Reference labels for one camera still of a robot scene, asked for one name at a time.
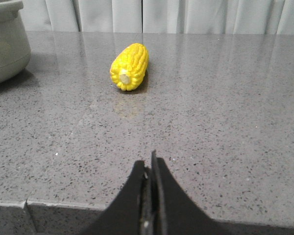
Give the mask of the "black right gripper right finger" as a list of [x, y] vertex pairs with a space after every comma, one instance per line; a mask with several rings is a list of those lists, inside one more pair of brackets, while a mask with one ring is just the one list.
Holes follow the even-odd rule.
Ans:
[[151, 192], [155, 235], [222, 234], [222, 227], [195, 205], [155, 150], [151, 154]]

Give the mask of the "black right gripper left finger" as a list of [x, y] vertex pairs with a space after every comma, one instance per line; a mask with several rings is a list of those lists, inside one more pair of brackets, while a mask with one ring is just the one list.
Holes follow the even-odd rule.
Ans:
[[133, 169], [110, 206], [88, 228], [85, 235], [147, 235], [150, 219], [150, 178], [144, 161]]

